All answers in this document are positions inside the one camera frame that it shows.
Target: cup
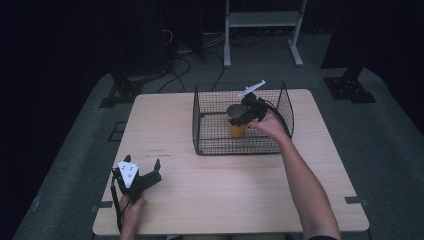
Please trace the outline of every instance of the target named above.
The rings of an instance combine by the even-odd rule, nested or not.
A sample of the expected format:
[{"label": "cup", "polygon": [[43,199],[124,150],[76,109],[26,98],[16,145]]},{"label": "cup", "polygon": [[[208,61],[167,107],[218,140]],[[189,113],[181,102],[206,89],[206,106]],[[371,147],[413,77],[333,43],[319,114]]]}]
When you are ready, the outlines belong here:
[{"label": "cup", "polygon": [[246,132],[246,125],[232,125],[229,121],[230,119],[236,119],[240,117],[244,113],[246,113],[246,109],[242,104],[233,104],[227,108],[228,130],[232,137],[240,138],[244,136]]}]

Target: white metal frame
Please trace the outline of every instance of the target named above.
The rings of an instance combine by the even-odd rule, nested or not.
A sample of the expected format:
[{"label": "white metal frame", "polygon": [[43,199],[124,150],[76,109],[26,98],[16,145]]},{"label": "white metal frame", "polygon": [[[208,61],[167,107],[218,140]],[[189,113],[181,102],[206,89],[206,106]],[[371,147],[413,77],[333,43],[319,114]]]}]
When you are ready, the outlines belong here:
[{"label": "white metal frame", "polygon": [[230,0],[225,7],[225,44],[224,66],[231,67],[230,28],[231,27],[266,27],[266,26],[294,26],[294,35],[288,40],[296,66],[303,66],[302,58],[297,50],[297,40],[305,14],[307,0],[303,0],[299,11],[286,12],[240,12],[230,13]]}]

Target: dark background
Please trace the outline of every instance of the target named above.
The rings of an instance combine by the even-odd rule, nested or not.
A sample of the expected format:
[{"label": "dark background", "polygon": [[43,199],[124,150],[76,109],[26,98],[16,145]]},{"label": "dark background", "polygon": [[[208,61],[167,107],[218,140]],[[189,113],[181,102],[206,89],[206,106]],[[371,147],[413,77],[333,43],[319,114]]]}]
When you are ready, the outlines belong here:
[{"label": "dark background", "polygon": [[[173,28],[177,40],[192,48],[201,46],[200,31],[222,31],[224,26],[223,0],[128,1],[138,4],[143,13],[138,16],[133,12],[134,18],[139,17],[136,20],[128,19],[130,13],[124,11],[128,6],[117,2],[0,3],[0,205],[2,222],[7,223],[1,235],[6,239],[19,226],[87,96],[102,76],[117,65],[162,68],[167,50],[151,47],[162,46],[162,34],[156,26]],[[238,11],[243,4],[232,1],[231,8]],[[246,4],[258,11],[290,10],[298,7],[299,1]],[[386,82],[423,132],[423,10],[420,1],[341,4],[309,0],[302,31],[334,30],[323,68],[346,67],[354,53]],[[138,21],[140,34],[134,30],[137,24],[129,26],[128,21]],[[143,45],[135,49],[135,42]],[[157,58],[146,58],[152,54]]]}]

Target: forearm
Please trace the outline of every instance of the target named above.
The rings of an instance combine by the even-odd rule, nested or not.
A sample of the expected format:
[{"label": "forearm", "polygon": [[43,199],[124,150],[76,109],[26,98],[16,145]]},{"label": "forearm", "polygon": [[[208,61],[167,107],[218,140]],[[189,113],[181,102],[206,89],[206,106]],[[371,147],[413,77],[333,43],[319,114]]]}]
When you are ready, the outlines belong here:
[{"label": "forearm", "polygon": [[287,135],[276,136],[275,140],[281,150],[305,238],[316,235],[340,238],[336,218],[321,183]]},{"label": "forearm", "polygon": [[136,233],[137,229],[123,226],[119,240],[133,240]]}]

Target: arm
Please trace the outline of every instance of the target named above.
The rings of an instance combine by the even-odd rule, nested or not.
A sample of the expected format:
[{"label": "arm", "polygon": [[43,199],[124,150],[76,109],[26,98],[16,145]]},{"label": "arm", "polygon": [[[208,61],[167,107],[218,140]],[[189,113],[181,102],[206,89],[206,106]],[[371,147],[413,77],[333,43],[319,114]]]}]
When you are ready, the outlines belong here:
[{"label": "arm", "polygon": [[120,240],[133,240],[140,225],[141,208],[146,204],[143,194],[133,204],[127,195],[123,195],[119,201],[122,212],[122,230]]},{"label": "arm", "polygon": [[251,122],[248,126],[260,130],[277,142],[305,239],[319,235],[341,239],[324,188],[285,133],[280,120],[268,111],[263,121]]}]

